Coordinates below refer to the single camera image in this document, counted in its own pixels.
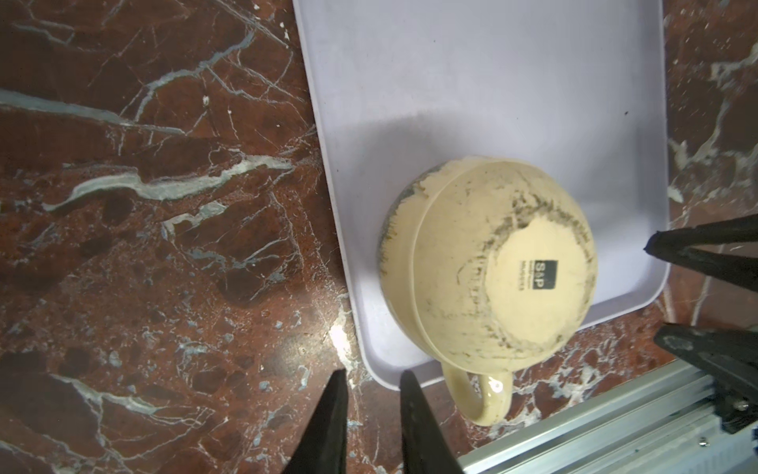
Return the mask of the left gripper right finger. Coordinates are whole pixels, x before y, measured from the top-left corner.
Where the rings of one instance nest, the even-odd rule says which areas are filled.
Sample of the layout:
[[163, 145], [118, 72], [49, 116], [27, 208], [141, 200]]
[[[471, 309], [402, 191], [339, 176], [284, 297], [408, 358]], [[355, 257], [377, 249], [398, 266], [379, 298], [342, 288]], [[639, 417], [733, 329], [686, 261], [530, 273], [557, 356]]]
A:
[[400, 388], [404, 472], [463, 474], [412, 371], [402, 373]]

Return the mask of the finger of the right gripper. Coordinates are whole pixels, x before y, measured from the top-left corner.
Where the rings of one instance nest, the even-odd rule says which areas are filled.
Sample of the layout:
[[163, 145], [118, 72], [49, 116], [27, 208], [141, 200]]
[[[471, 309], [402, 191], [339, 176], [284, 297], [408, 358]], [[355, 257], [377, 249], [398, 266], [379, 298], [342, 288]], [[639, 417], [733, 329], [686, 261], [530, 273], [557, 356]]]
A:
[[757, 333], [665, 324], [655, 345], [710, 375], [715, 413], [727, 433], [757, 422]]
[[645, 252], [663, 262], [757, 292], [757, 258], [709, 252], [702, 246], [756, 243], [757, 215], [655, 233]]

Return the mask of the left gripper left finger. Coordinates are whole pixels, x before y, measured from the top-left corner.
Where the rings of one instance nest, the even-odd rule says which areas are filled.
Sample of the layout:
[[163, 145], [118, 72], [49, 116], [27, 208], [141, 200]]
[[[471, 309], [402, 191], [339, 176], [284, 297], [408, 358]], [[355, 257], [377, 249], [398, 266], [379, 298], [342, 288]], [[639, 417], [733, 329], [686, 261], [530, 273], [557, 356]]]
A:
[[347, 371], [335, 371], [283, 473], [347, 472]]

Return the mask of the cream teapot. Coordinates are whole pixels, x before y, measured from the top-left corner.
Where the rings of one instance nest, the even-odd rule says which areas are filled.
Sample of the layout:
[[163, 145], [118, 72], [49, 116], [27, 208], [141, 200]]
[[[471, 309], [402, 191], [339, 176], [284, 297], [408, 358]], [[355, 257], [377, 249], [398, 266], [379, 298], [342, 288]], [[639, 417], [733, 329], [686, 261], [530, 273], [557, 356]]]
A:
[[482, 156], [412, 181], [387, 214], [377, 261], [392, 316], [483, 427], [507, 416], [513, 375], [578, 331], [598, 278], [570, 194], [533, 165]]

